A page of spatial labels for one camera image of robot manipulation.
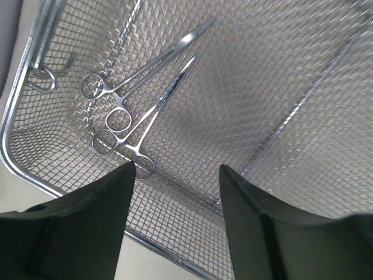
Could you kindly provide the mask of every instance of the surgical scissors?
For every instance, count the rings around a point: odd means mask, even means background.
[[[88,100],[97,100],[106,93],[110,93],[115,101],[117,102],[117,105],[114,109],[112,109],[105,118],[105,124],[106,127],[111,131],[115,133],[119,133],[122,131],[127,130],[132,125],[132,116],[128,109],[123,105],[123,101],[134,91],[139,89],[147,80],[149,80],[157,71],[161,70],[163,67],[165,67],[174,57],[176,57],[186,46],[188,46],[198,35],[200,35],[202,32],[204,32],[214,21],[214,18],[209,19],[205,21],[202,25],[196,27],[191,32],[189,32],[187,35],[185,35],[179,42],[172,45],[159,55],[157,55],[155,58],[149,60],[143,67],[141,67],[138,71],[134,72],[132,75],[128,76],[126,79],[124,79],[119,85],[116,85],[114,87],[111,87],[108,82],[99,74],[96,73],[90,73],[86,75],[81,83],[80,83],[80,91],[82,95],[88,99]],[[119,96],[116,91],[129,83],[133,78],[137,77],[139,74],[153,66],[153,64],[160,62],[156,67],[154,67],[149,73],[142,78],[137,84],[135,84],[132,88],[130,88],[123,96]],[[93,95],[88,95],[87,91],[91,89],[93,92]],[[112,114],[116,111],[123,111],[128,119],[125,122],[126,127],[115,129],[110,126],[109,120]]]
[[[179,74],[169,84],[169,86],[163,92],[161,97],[159,97],[159,99],[155,102],[155,104],[145,113],[145,115],[141,118],[141,120],[134,126],[134,128],[131,131],[128,132],[128,134],[124,138],[117,137],[110,129],[106,129],[106,128],[100,129],[93,135],[92,142],[91,142],[93,150],[96,153],[98,153],[99,155],[108,155],[108,154],[112,153],[113,151],[115,151],[116,148],[119,145],[125,144],[125,147],[132,150],[133,154],[135,155],[134,159],[133,159],[134,162],[136,162],[136,160],[138,161],[139,159],[144,159],[145,161],[148,162],[148,167],[150,167],[148,170],[146,170],[146,168],[144,168],[144,171],[145,171],[146,175],[141,177],[141,178],[138,178],[138,179],[143,180],[143,179],[148,178],[151,174],[153,174],[153,172],[156,168],[156,164],[154,163],[154,161],[151,158],[149,158],[148,156],[146,156],[146,155],[144,155],[140,152],[141,144],[142,144],[146,134],[149,132],[150,127],[152,127],[154,121],[156,120],[159,112],[162,110],[163,106],[166,104],[168,98],[170,98],[171,94],[174,92],[175,88],[180,83],[182,78],[185,76],[185,74],[188,73],[188,70],[194,64],[196,58],[197,58],[197,56],[194,56],[191,60],[188,61],[186,66],[183,67],[183,69],[179,72]],[[128,138],[137,130],[137,128],[141,125],[141,123],[143,123],[148,118],[148,116],[157,107],[158,107],[157,111],[155,112],[153,118],[150,120],[149,125],[146,127],[145,132],[141,136],[139,142],[135,146],[132,146],[132,145],[128,144],[127,143]],[[101,145],[104,146],[106,151],[98,149],[95,145],[95,140],[96,139],[100,140],[100,138],[98,136],[100,134],[102,134],[103,132],[109,133],[112,136],[112,138],[115,140],[115,144],[113,146],[103,145],[102,142],[100,143],[100,147],[101,147]]]

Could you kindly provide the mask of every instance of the forceps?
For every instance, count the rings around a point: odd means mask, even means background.
[[[105,95],[106,93],[110,93],[115,101],[117,102],[117,106],[112,109],[108,115],[105,118],[105,124],[106,127],[111,132],[122,132],[127,130],[131,124],[132,124],[132,116],[128,109],[123,105],[123,101],[134,91],[136,91],[139,87],[141,87],[147,80],[149,80],[157,71],[161,70],[163,67],[165,67],[174,57],[176,57],[185,47],[187,47],[198,35],[200,35],[202,32],[204,32],[214,21],[214,18],[207,20],[202,25],[196,27],[191,32],[189,32],[187,35],[185,35],[179,42],[169,47],[167,50],[163,51],[159,55],[157,55],[155,58],[148,61],[143,67],[140,68],[140,70],[134,72],[132,75],[127,77],[123,80],[119,85],[116,85],[114,87],[111,87],[108,82],[99,74],[96,73],[90,73],[86,75],[81,83],[80,83],[80,91],[82,95],[88,99],[88,100],[96,100]],[[123,87],[127,83],[129,83],[133,78],[137,77],[139,74],[141,74],[143,71],[150,68],[153,64],[159,62],[160,63],[154,67],[144,78],[142,78],[135,86],[133,86],[131,89],[129,89],[123,96],[119,96],[116,93],[116,90]],[[92,96],[88,95],[86,91],[88,91],[89,87],[88,85],[96,85],[98,91],[97,94],[94,94]],[[125,128],[116,130],[109,125],[109,119],[112,116],[112,114],[116,111],[123,111],[127,117],[128,120],[126,122],[127,126]]]
[[[147,167],[148,168],[145,168],[146,170],[145,173],[146,175],[144,175],[143,177],[141,178],[138,178],[140,180],[143,180],[143,179],[146,179],[148,178],[150,175],[153,174],[155,168],[156,168],[156,164],[154,163],[154,161],[147,157],[146,155],[142,154],[140,152],[140,147],[141,147],[141,144],[146,136],[146,134],[149,132],[149,129],[150,127],[153,125],[154,121],[156,120],[159,112],[162,110],[163,106],[166,104],[168,98],[171,96],[171,94],[174,92],[175,88],[177,87],[177,85],[180,83],[180,81],[182,80],[182,78],[185,76],[185,74],[188,73],[188,70],[191,68],[191,66],[194,64],[195,60],[196,60],[197,56],[194,56],[191,60],[188,61],[188,63],[186,64],[186,66],[184,66],[184,68],[180,71],[180,73],[174,78],[174,80],[170,83],[170,85],[167,87],[167,89],[163,92],[163,94],[161,95],[161,97],[159,97],[159,99],[155,102],[155,104],[145,113],[145,115],[141,118],[141,120],[134,126],[134,128],[128,132],[128,134],[126,135],[125,138],[119,138],[117,137],[110,129],[106,129],[106,128],[103,128],[103,129],[100,129],[98,130],[94,135],[93,135],[93,138],[92,138],[92,142],[91,142],[91,145],[92,145],[92,148],[93,150],[98,153],[99,155],[108,155],[110,153],[112,153],[113,151],[116,150],[116,148],[120,145],[120,144],[125,144],[125,147],[132,150],[133,154],[134,154],[134,158],[133,158],[133,161],[136,162],[138,161],[139,159],[143,159],[145,160],[146,162],[148,162],[147,164]],[[149,125],[146,127],[145,129],[145,132],[143,133],[143,135],[141,136],[139,142],[135,145],[135,146],[131,146],[130,144],[127,143],[128,141],[128,138],[137,130],[137,128],[141,125],[141,123],[143,123],[147,118],[148,116],[156,109],[157,111],[155,112],[153,118],[150,120],[150,123]],[[95,139],[99,139],[99,134],[101,134],[102,132],[107,132],[111,135],[111,137],[113,138],[113,140],[115,140],[115,144],[113,146],[107,146],[107,145],[104,145],[105,146],[105,149],[106,151],[104,150],[100,150],[96,147],[95,145]]]

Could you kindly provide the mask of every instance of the wire mesh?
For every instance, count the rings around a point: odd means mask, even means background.
[[[215,17],[126,100],[136,123],[199,53],[145,139],[143,152],[157,167],[136,183],[128,227],[233,279],[218,203],[222,163],[320,215],[373,210],[370,12],[368,1],[348,0],[67,0],[45,64],[61,69],[72,52],[78,58],[52,94],[24,88],[8,152],[61,193],[128,160],[124,147],[105,157],[92,151],[92,131],[104,127],[115,101],[108,95],[90,103],[79,94],[80,80],[95,72],[116,85]]]

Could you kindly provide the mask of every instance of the white surface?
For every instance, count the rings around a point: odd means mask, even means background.
[[[6,86],[0,99],[1,116],[12,87],[14,75],[27,40],[31,20],[37,5],[38,1],[28,0],[24,1],[22,7],[22,18],[20,21],[15,51],[13,53],[12,65],[10,66]],[[2,162],[0,162],[0,178],[0,212],[14,210],[23,211],[35,204],[51,199],[49,195],[11,174]],[[124,238],[115,279],[196,280],[199,278],[165,258],[138,245],[132,240]]]

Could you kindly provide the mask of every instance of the mesh bottom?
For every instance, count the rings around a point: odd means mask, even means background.
[[[157,167],[152,178],[136,183],[128,227],[221,279],[233,279],[218,203],[222,163],[313,213],[373,210],[367,5],[68,0],[45,64],[61,69],[73,51],[78,59],[52,94],[24,88],[8,153],[61,193],[128,160],[124,147],[104,157],[92,151],[92,131],[104,127],[115,102],[106,96],[89,103],[79,95],[80,80],[96,72],[116,85],[215,17],[206,33],[125,103],[136,123],[185,62],[200,54],[145,139],[143,152]]]

